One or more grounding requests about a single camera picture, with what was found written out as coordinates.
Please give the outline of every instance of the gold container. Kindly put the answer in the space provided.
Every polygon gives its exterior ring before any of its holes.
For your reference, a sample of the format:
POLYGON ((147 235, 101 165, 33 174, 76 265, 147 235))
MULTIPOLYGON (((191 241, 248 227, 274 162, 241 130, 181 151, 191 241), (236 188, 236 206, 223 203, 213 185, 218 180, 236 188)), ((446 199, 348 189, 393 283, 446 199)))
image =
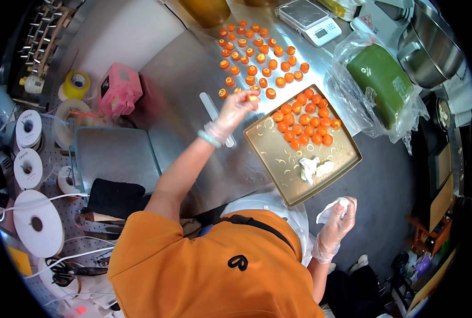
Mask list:
POLYGON ((247 6, 250 7, 267 7, 276 0, 243 0, 247 6))
POLYGON ((227 20, 231 9, 225 0, 178 0, 195 21, 205 29, 213 28, 227 20))

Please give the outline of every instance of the plastic glove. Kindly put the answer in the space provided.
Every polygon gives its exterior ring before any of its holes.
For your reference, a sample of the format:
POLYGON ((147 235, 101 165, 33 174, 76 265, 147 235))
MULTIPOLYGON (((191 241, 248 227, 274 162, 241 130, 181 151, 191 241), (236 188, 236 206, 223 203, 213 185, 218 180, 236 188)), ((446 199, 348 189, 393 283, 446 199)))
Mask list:
POLYGON ((344 207, 339 203, 334 205, 328 222, 322 227, 321 232, 317 234, 317 242, 312 250, 312 257, 319 261, 319 263, 329 263, 340 248, 340 241, 349 232, 356 222, 356 199, 350 196, 345 196, 349 200, 347 206, 347 213, 342 218, 344 207))
POLYGON ((249 95, 257 96, 258 94, 259 92, 255 90, 247 90, 229 95, 218 118, 214 122, 204 125, 206 133, 221 144, 225 143, 227 137, 234 132, 246 114, 256 111, 258 108, 257 101, 249 102, 246 97, 249 95))

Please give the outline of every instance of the green package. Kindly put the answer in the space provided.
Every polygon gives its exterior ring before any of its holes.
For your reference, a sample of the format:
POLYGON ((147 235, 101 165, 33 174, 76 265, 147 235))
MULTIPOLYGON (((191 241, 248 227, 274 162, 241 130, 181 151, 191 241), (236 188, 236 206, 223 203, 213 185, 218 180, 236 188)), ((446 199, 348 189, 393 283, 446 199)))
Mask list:
POLYGON ((385 48, 372 44, 347 64, 347 70, 361 91, 376 103, 374 111, 381 123, 392 129, 414 91, 400 65, 385 48))

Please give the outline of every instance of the baking tray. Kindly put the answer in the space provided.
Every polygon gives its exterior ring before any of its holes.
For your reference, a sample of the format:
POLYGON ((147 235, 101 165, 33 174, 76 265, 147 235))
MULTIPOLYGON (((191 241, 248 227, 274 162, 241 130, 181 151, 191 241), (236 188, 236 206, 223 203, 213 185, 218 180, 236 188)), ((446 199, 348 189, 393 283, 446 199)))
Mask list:
MULTIPOLYGON (((296 101, 296 95, 305 89, 312 89, 315 94, 320 94, 326 99, 316 85, 310 85, 294 94, 294 97, 284 101, 282 104, 292 105, 296 101)), ((362 160, 362 156, 358 146, 347 131, 344 122, 342 122, 342 126, 338 130, 334 130, 332 127, 328 128, 328 134, 333 136, 333 144, 330 146, 324 144, 318 146, 310 140, 309 144, 312 147, 307 144, 302 145, 298 151, 292 149, 290 143, 284 139, 284 134, 278 131, 277 125, 272 118, 273 113, 279 109, 280 107, 249 126, 244 130, 244 135, 277 186, 287 206, 293 207, 337 181, 350 169, 354 168, 362 160), (299 165, 299 160, 302 157, 308 159, 319 157, 321 162, 333 161, 335 163, 334 170, 321 178, 317 178, 314 175, 314 184, 309 186, 300 177, 301 166, 299 165)), ((340 119, 331 103, 328 105, 328 109, 331 119, 340 119)), ((298 119, 304 113, 306 113, 305 107, 303 107, 300 114, 293 113, 296 123, 299 123, 298 119)), ((316 113, 311 114, 311 116, 318 117, 316 113)))

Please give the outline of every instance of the stainless steel counter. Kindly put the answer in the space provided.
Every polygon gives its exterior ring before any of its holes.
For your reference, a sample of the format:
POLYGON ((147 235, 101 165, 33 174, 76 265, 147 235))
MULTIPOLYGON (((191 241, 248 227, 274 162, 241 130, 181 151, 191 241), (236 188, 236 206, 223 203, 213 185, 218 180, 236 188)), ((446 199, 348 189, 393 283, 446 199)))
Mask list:
MULTIPOLYGON (((342 29, 342 35, 323 48, 315 48, 279 20, 272 7, 250 8, 239 3, 231 3, 230 6, 232 15, 224 28, 227 24, 237 24, 242 19, 247 20, 249 25, 257 23, 262 28, 268 28, 270 35, 266 39, 274 38, 284 48, 290 45, 296 47, 298 65, 306 61, 310 64, 310 70, 301 82, 288 84, 283 89, 276 88, 275 78, 283 76, 284 72, 280 67, 273 71, 268 83, 269 87, 277 91, 277 98, 269 100, 261 93, 259 110, 249 114, 233 133, 236 145, 232 148, 222 147, 208 160, 184 202, 182 216, 206 212, 271 183, 242 131, 305 87, 316 84, 332 102, 346 125, 351 126, 351 119, 337 105, 336 97, 329 95, 326 83, 334 47, 351 32, 347 22, 335 19, 342 29)), ((213 36, 201 30, 184 31, 140 71, 144 96, 136 103, 136 109, 130 118, 138 128, 149 132, 162 171, 197 137, 197 131, 211 120, 199 94, 206 92, 218 110, 223 105, 223 100, 218 97, 218 90, 225 86, 224 80, 228 74, 219 67, 219 62, 223 59, 220 55, 221 48, 217 45, 220 29, 222 27, 211 30, 213 36)), ((248 47, 255 47, 253 41, 249 41, 248 47)), ((245 54, 238 46, 235 50, 245 54)), ((279 63, 286 58, 287 54, 281 58, 275 57, 272 49, 267 54, 267 60, 276 59, 279 63)), ((241 73, 233 76, 236 86, 247 88, 246 67, 240 62, 236 64, 241 67, 241 73)), ((354 128, 350 131, 352 135, 358 132, 354 128)))

